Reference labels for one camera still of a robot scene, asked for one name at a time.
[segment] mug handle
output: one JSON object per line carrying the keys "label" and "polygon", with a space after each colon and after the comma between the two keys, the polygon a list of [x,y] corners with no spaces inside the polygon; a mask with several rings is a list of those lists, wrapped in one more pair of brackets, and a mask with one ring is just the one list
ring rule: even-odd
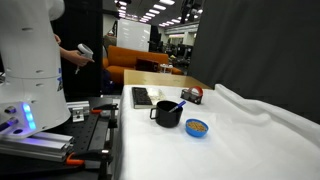
{"label": "mug handle", "polygon": [[153,110],[156,110],[157,111],[157,108],[151,108],[151,111],[150,111],[150,119],[156,119],[157,117],[152,117],[152,111]]}

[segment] white table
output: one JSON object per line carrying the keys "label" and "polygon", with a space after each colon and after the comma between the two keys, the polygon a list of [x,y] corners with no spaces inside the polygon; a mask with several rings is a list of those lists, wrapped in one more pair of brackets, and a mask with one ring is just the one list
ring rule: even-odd
{"label": "white table", "polygon": [[[180,124],[163,128],[148,109],[133,109],[131,87],[120,104],[121,180],[320,179],[320,126],[281,108],[246,100],[217,85],[201,105],[187,102]],[[183,88],[160,88],[180,102]],[[185,121],[209,126],[203,138],[185,132]]]}

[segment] small container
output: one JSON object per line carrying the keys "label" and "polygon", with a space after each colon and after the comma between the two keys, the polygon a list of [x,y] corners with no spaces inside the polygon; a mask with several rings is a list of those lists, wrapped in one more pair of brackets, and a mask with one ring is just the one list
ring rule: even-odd
{"label": "small container", "polygon": [[160,64],[160,73],[167,73],[167,74],[171,74],[172,73],[172,65],[168,65],[168,64]]}
{"label": "small container", "polygon": [[[192,127],[194,127],[194,128],[192,128],[189,126],[190,125],[189,123],[194,123],[194,125],[197,125],[197,126],[192,126]],[[188,119],[186,121],[186,131],[191,136],[202,137],[208,132],[208,130],[209,130],[208,125],[198,119]]]}

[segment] blue led light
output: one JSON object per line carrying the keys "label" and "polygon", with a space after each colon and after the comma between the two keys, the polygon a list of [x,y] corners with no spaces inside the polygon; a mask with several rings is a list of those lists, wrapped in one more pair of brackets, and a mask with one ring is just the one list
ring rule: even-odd
{"label": "blue led light", "polygon": [[31,111],[30,106],[29,106],[28,104],[23,104],[22,107],[23,107],[23,111],[24,111],[25,113],[28,113],[28,112]]}
{"label": "blue led light", "polygon": [[35,130],[36,129],[36,124],[34,123],[34,119],[33,119],[33,115],[31,113],[31,108],[28,104],[23,104],[22,105],[22,108],[23,108],[23,111],[24,111],[24,114],[28,120],[28,124],[29,124],[29,127],[30,129],[32,130]]}
{"label": "blue led light", "polygon": [[35,130],[36,124],[34,122],[29,122],[29,127],[30,127],[30,129]]}
{"label": "blue led light", "polygon": [[26,114],[26,117],[27,117],[27,120],[28,120],[29,122],[30,122],[30,121],[33,122],[33,116],[32,116],[31,113],[27,113],[27,114]]}

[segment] orange couch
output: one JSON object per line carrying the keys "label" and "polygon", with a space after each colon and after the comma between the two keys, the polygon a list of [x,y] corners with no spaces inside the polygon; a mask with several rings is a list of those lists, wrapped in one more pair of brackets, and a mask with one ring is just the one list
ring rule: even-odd
{"label": "orange couch", "polygon": [[[125,69],[134,70],[137,58],[149,59],[159,64],[168,64],[168,54],[143,52],[110,45],[108,57],[103,58],[103,68],[110,72],[111,81],[116,84],[123,84]],[[180,69],[173,68],[172,74],[182,75]]]}

